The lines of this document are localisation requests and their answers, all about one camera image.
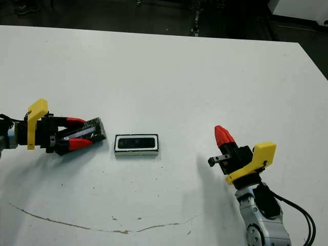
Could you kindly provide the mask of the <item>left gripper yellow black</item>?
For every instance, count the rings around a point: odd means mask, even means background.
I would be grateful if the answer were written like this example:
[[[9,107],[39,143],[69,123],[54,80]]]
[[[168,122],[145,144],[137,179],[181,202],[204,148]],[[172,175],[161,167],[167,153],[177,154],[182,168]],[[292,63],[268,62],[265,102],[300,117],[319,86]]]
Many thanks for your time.
[[[19,145],[27,146],[28,150],[34,150],[36,146],[39,146],[47,153],[55,152],[58,155],[65,155],[86,148],[94,142],[83,138],[58,142],[59,128],[78,128],[82,127],[85,122],[80,118],[55,117],[48,111],[48,102],[41,98],[29,106],[23,120],[15,122],[15,138]]]

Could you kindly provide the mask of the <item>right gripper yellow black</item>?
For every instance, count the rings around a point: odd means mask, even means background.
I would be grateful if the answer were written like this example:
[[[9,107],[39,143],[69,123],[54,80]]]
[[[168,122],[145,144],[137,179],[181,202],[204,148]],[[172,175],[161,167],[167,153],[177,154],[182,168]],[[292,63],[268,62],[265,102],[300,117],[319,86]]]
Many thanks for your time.
[[[229,131],[222,126],[215,126],[214,133],[221,155],[210,157],[209,165],[218,164],[227,184],[237,189],[260,183],[260,173],[273,163],[276,144],[259,143],[253,149],[238,147]]]

